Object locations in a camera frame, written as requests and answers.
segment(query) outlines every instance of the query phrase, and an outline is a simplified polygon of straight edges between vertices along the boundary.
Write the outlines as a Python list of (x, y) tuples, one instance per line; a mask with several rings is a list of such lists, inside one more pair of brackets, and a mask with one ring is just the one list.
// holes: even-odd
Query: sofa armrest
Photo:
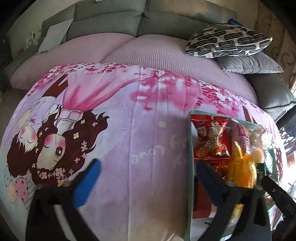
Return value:
[(13, 73), (17, 70), (18, 67), (21, 66), (23, 62), (25, 62), (27, 59), (29, 59), (38, 52), (39, 46), (39, 44), (32, 44), (29, 48), (22, 52), (14, 61), (12, 61), (9, 65), (7, 65), (4, 68), (3, 72), (8, 79), (11, 79)]
[(246, 74), (254, 88), (259, 107), (276, 121), (296, 105), (296, 99), (277, 74)]

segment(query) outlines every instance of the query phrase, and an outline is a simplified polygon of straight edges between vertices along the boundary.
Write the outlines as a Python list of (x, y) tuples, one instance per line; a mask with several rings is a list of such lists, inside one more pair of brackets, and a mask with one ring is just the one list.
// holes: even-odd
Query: gray sofa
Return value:
[[(3, 72), (10, 79), (22, 63), (37, 53), (49, 27), (69, 19), (74, 20), (62, 43), (80, 36), (106, 32), (135, 37), (161, 34), (188, 40), (198, 29), (209, 24), (225, 23), (235, 17), (235, 12), (205, 0), (79, 1), (46, 19), (42, 23), (38, 45), (26, 49)], [(296, 99), (276, 74), (252, 74), (246, 78), (257, 95), (259, 106), (275, 121), (296, 105)]]

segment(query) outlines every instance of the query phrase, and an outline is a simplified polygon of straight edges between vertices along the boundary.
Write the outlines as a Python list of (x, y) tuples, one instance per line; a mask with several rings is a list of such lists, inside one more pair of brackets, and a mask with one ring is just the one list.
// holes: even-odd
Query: patterned pillow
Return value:
[(266, 48), (271, 41), (272, 37), (243, 26), (215, 24), (193, 34), (185, 53), (206, 58), (252, 55)]

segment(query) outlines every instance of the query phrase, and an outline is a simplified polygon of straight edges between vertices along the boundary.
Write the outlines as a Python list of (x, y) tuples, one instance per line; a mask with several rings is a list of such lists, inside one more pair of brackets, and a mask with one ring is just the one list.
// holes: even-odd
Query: pink blanket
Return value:
[(35, 185), (60, 186), (93, 158), (101, 159), (103, 171), (80, 212), (100, 240), (182, 237), (186, 117), (192, 109), (266, 127), (277, 143), (283, 182), (287, 160), (279, 131), (244, 98), (169, 71), (114, 63), (60, 65), (20, 102), (1, 144), (1, 200), (20, 238)]

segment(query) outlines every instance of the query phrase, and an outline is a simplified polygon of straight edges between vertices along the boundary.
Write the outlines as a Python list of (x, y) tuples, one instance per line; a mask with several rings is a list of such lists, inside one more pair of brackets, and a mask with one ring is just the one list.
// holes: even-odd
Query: plastic bag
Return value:
[(252, 146), (259, 147), (262, 150), (268, 150), (274, 148), (272, 138), (272, 133), (261, 127), (251, 132), (250, 141)]
[(228, 119), (221, 116), (191, 115), (198, 133), (198, 145), (194, 148), (194, 159), (214, 163), (230, 158), (230, 142), (226, 133)]

